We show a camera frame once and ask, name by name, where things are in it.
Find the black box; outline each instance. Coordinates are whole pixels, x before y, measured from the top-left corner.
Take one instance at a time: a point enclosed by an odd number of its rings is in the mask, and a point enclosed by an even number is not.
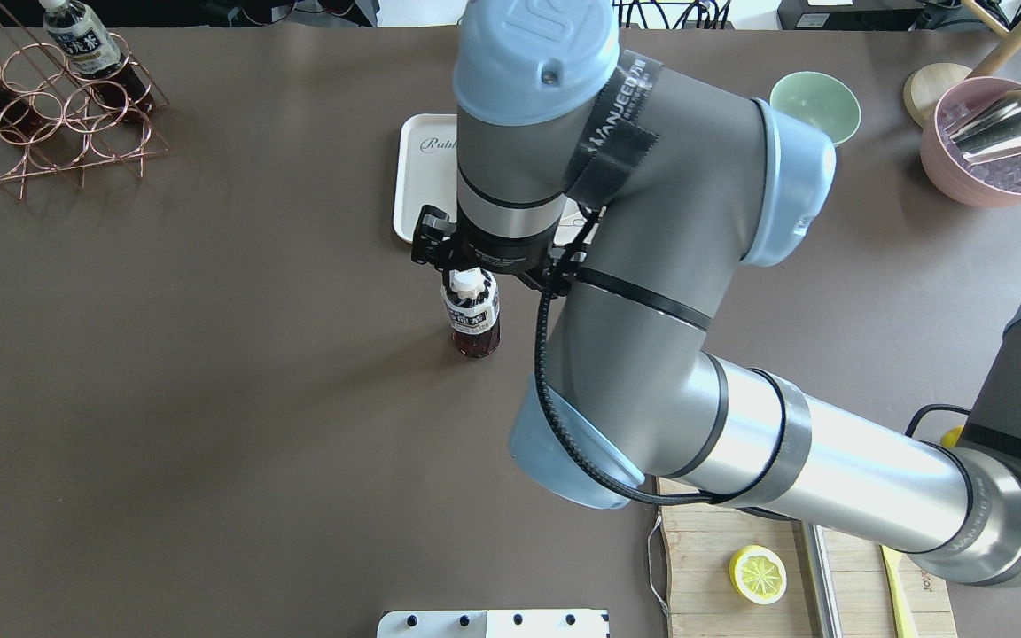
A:
[[[909,31],[923,11],[924,5],[916,0],[852,0],[852,4],[782,0],[778,23],[797,31]]]

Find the bottle label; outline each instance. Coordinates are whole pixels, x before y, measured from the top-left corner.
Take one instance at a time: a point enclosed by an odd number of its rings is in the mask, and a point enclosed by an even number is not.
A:
[[[120,48],[117,42],[109,36],[97,13],[86,7],[85,15],[72,26],[56,28],[46,24],[57,47],[69,56],[74,68],[82,76],[96,76],[111,65],[120,64]]]
[[[494,288],[494,294],[487,301],[465,307],[451,303],[447,292],[443,292],[443,304],[446,305],[446,317],[451,322],[451,330],[465,335],[482,335],[494,328],[499,320],[499,291]]]

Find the gray table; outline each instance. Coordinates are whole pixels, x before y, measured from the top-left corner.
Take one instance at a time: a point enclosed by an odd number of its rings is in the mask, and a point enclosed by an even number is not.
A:
[[[175,152],[143,183],[0,193],[0,637],[352,637],[387,609],[519,606],[663,635],[649,509],[565,503],[507,458],[535,296],[503,279],[502,347],[464,360],[390,229],[398,130],[453,108],[454,33],[127,33]],[[819,69],[862,100],[810,238],[736,276],[714,352],[898,429],[971,404],[1021,299],[1021,207],[933,190],[900,91],[992,42],[627,34],[744,96]],[[964,637],[1021,635],[1021,590],[952,597]]]

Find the wooden cutting board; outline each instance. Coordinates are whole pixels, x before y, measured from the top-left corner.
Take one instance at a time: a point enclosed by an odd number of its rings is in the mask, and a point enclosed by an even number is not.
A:
[[[658,480],[658,487],[662,494],[693,492],[670,480]],[[803,582],[805,558],[795,524],[712,505],[665,507],[662,516],[669,567],[669,638],[817,635],[810,581]],[[756,605],[730,584],[730,556],[750,544],[773,549],[785,562],[786,595],[773,605]],[[895,638],[880,548],[827,529],[826,553],[843,634],[847,638]],[[944,582],[908,556],[900,569],[921,637],[957,638]]]

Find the metal scoop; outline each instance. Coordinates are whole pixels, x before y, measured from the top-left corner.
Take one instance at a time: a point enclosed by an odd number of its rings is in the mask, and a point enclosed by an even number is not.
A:
[[[970,164],[1017,156],[1021,153],[1021,89],[1006,92],[949,133]]]

